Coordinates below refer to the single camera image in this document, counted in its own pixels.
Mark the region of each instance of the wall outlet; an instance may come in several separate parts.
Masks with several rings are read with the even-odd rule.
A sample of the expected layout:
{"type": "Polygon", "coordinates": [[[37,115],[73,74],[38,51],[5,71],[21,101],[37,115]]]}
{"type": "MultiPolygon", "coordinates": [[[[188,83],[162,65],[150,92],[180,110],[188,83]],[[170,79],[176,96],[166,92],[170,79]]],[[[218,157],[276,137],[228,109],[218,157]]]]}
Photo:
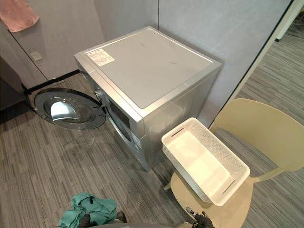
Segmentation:
{"type": "Polygon", "coordinates": [[[35,61],[43,59],[39,52],[35,51],[30,54],[35,61]]]}

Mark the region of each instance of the chair backrest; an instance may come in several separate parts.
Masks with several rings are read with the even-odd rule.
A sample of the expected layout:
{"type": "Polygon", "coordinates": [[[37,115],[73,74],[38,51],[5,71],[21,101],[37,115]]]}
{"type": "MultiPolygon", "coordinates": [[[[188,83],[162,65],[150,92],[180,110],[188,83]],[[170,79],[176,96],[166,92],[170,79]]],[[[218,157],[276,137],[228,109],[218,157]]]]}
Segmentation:
{"type": "Polygon", "coordinates": [[[210,130],[218,127],[256,147],[281,170],[304,166],[304,126],[271,106],[235,99],[220,111],[210,130]]]}

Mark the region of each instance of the chair seat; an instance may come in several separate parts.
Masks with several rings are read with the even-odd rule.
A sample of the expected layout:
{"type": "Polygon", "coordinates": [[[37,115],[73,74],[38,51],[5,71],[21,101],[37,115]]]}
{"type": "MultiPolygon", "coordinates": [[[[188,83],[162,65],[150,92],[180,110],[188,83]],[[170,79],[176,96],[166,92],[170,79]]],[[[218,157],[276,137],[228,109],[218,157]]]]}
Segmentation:
{"type": "Polygon", "coordinates": [[[253,181],[248,177],[222,207],[203,202],[177,171],[171,177],[171,189],[185,211],[190,207],[199,214],[206,212],[217,228],[240,228],[249,210],[253,181]]]}

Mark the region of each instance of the pink towel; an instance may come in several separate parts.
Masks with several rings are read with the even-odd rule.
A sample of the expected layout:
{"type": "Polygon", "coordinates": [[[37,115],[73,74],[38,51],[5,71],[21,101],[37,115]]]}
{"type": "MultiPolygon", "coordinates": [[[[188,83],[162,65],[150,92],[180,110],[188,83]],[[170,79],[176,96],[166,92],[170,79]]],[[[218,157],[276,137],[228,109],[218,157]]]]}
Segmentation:
{"type": "Polygon", "coordinates": [[[34,25],[39,16],[25,0],[0,0],[0,19],[11,32],[19,32],[34,25]]]}

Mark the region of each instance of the baseboard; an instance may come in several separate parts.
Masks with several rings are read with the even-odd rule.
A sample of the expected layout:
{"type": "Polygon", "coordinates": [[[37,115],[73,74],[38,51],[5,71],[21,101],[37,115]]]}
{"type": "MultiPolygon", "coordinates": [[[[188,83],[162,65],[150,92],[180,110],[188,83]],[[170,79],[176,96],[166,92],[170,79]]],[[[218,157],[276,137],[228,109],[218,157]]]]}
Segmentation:
{"type": "Polygon", "coordinates": [[[47,81],[47,82],[44,82],[44,83],[42,83],[42,84],[40,84],[40,85],[34,86],[34,87],[30,88],[30,89],[27,89],[24,85],[22,85],[22,87],[23,87],[23,89],[24,89],[25,94],[28,95],[28,94],[31,94],[32,92],[34,92],[35,90],[41,89],[41,88],[43,88],[43,87],[45,87],[45,86],[48,86],[48,85],[50,85],[50,84],[52,84],[52,83],[62,81],[62,80],[64,80],[64,79],[66,79],[66,78],[68,78],[68,77],[71,77],[71,76],[73,76],[73,75],[75,75],[75,74],[78,74],[78,73],[80,73],[79,70],[74,70],[74,71],[72,71],[72,72],[70,72],[70,73],[67,73],[67,74],[65,74],[65,75],[62,75],[62,76],[60,76],[60,77],[58,77],[58,78],[54,78],[54,79],[51,79],[51,80],[49,80],[49,81],[47,81]]]}

